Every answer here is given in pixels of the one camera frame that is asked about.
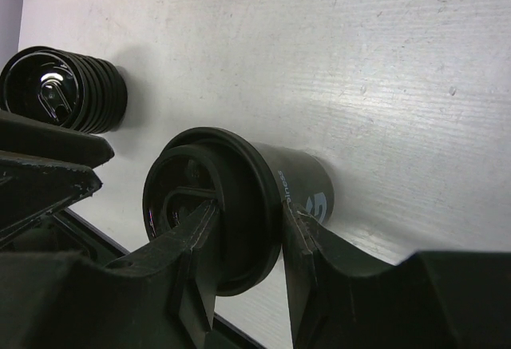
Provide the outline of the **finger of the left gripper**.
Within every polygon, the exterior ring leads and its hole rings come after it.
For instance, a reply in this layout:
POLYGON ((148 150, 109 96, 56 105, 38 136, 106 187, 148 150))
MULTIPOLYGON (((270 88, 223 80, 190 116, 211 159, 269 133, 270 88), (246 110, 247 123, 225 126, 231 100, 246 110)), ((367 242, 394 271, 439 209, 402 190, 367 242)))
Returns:
POLYGON ((101 186, 90 167, 2 151, 1 246, 101 186))
POLYGON ((110 161, 115 153, 102 137, 1 112, 1 150, 74 163, 92 169, 110 161))

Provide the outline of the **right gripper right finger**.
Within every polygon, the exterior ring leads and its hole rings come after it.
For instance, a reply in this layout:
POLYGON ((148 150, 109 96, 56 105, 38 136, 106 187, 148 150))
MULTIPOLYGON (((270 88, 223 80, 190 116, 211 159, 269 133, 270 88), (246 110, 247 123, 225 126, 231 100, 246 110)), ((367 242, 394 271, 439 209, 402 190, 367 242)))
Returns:
POLYGON ((507 348, 510 255, 421 251, 383 262, 283 207, 296 348, 507 348))

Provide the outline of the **black cup lid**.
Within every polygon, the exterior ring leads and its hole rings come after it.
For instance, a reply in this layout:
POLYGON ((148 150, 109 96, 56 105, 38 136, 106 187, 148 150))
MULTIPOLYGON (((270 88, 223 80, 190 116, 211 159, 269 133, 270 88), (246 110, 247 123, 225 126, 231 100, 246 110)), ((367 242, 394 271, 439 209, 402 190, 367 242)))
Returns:
POLYGON ((161 150, 145 179, 142 212, 152 240, 194 212, 211 212, 220 230, 219 296, 260 283, 279 254, 279 190, 256 147, 225 129, 195 127, 161 150))

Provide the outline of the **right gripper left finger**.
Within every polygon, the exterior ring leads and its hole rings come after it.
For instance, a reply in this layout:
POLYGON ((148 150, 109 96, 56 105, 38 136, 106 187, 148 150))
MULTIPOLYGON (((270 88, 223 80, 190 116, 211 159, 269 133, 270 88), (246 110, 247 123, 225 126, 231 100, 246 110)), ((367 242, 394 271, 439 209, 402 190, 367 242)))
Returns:
POLYGON ((100 266, 74 252, 1 256, 4 348, 202 348, 220 279, 220 210, 100 266))

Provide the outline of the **black coffee cup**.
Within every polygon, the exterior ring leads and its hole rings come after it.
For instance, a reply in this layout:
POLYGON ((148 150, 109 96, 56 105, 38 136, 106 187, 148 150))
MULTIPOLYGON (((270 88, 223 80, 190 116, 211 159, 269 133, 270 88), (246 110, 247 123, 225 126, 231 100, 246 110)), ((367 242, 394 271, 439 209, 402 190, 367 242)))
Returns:
POLYGON ((320 224, 331 218, 335 190, 327 170, 303 150, 253 144, 275 179, 280 198, 301 205, 320 224))

